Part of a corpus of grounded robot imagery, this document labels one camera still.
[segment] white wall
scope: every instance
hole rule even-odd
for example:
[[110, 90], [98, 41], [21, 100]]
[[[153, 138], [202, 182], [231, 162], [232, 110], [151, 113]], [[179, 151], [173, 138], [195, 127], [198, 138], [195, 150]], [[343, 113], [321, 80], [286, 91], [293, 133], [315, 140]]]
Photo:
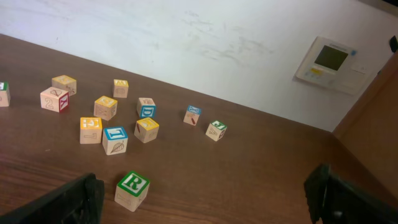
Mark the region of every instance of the white wall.
[[2, 0], [0, 33], [332, 131], [359, 95], [293, 80], [303, 56], [324, 36], [375, 76], [398, 18], [356, 0]]

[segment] black plastic object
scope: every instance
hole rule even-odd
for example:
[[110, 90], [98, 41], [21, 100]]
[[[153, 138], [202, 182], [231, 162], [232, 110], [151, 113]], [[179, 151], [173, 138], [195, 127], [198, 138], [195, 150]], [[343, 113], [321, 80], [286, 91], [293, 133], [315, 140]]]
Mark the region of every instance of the black plastic object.
[[320, 165], [304, 183], [312, 223], [396, 224], [398, 211], [367, 195]]
[[0, 217], [1, 224], [100, 224], [104, 182], [86, 174]]
[[398, 41], [397, 41], [397, 37], [393, 36], [390, 40], [390, 48], [392, 50], [392, 52], [397, 52], [398, 50]]

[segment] wooden block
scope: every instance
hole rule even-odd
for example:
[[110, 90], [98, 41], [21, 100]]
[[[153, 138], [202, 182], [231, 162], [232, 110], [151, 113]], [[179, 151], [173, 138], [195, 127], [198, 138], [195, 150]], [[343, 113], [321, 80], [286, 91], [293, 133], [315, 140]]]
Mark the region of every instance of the wooden block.
[[150, 181], [130, 171], [116, 186], [114, 201], [134, 212], [147, 197]]
[[117, 108], [117, 100], [106, 96], [101, 96], [98, 100], [94, 102], [94, 116], [109, 121], [111, 118], [113, 118], [113, 116], [116, 115]]
[[184, 122], [196, 126], [200, 113], [201, 109], [189, 105], [187, 112], [185, 113]]
[[126, 131], [121, 126], [104, 128], [102, 145], [104, 146], [105, 153], [109, 156], [126, 152], [128, 139]]
[[154, 140], [159, 131], [159, 124], [152, 118], [144, 118], [136, 123], [134, 135], [143, 143]]
[[127, 80], [113, 80], [113, 97], [127, 98], [129, 83]]
[[212, 140], [218, 141], [220, 140], [226, 131], [226, 125], [219, 122], [219, 121], [213, 121], [210, 123], [206, 135], [209, 136]]
[[67, 75], [61, 75], [51, 79], [52, 86], [69, 92], [69, 96], [77, 93], [77, 81]]
[[40, 93], [42, 108], [61, 112], [69, 107], [69, 92], [50, 87]]
[[80, 118], [80, 144], [101, 143], [101, 118]]
[[0, 106], [9, 106], [11, 101], [8, 82], [0, 82]]
[[140, 118], [153, 118], [156, 105], [152, 98], [138, 98], [137, 112]]

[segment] toy block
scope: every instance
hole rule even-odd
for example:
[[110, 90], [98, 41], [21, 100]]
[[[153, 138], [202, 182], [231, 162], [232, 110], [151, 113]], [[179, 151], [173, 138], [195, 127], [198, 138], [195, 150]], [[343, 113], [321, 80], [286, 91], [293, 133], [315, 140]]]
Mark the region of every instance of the toy block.
[[134, 212], [147, 197], [150, 181], [130, 171], [116, 186], [114, 201]]
[[80, 144], [101, 143], [101, 118], [80, 118]]
[[152, 98], [138, 98], [137, 112], [140, 118], [153, 118], [156, 105]]
[[69, 92], [69, 96], [77, 93], [77, 81], [67, 75], [61, 75], [51, 79], [52, 86]]
[[185, 113], [184, 122], [196, 126], [200, 113], [201, 109], [189, 105], [187, 112]]
[[109, 121], [111, 118], [113, 118], [113, 116], [116, 115], [117, 108], [117, 100], [106, 96], [101, 96], [98, 100], [94, 102], [94, 116]]
[[126, 131], [121, 126], [104, 128], [102, 145], [104, 146], [105, 153], [109, 156], [126, 152], [128, 139]]
[[126, 80], [113, 80], [113, 97], [127, 98], [129, 83]]
[[152, 118], [144, 118], [137, 121], [134, 135], [143, 143], [147, 143], [157, 137], [158, 131], [158, 123], [156, 123]]
[[0, 106], [9, 106], [10, 100], [10, 86], [8, 82], [0, 82]]
[[50, 87], [40, 93], [42, 108], [61, 112], [69, 107], [69, 92]]
[[206, 135], [209, 136], [212, 140], [218, 141], [220, 140], [226, 131], [226, 125], [219, 122], [219, 121], [213, 121], [210, 123]]

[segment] wooden table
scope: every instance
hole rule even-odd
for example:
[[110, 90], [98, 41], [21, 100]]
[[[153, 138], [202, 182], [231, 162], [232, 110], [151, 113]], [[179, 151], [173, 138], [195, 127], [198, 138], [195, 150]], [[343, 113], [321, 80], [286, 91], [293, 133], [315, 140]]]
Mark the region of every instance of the wooden table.
[[[40, 92], [59, 75], [78, 80], [64, 113], [40, 107]], [[103, 125], [124, 126], [129, 143], [107, 156], [102, 144], [79, 143], [79, 122], [112, 95], [114, 78], [129, 81], [129, 94]], [[303, 182], [322, 162], [398, 205], [330, 133], [304, 124], [5, 35], [0, 80], [11, 91], [10, 107], [0, 108], [0, 214], [93, 172], [105, 182], [102, 223], [310, 223]], [[159, 134], [147, 144], [133, 135], [138, 97], [157, 105]], [[202, 108], [197, 126], [182, 122], [188, 105]], [[218, 142], [205, 136], [215, 119], [228, 125]], [[152, 181], [134, 213], [113, 200], [130, 170]]]

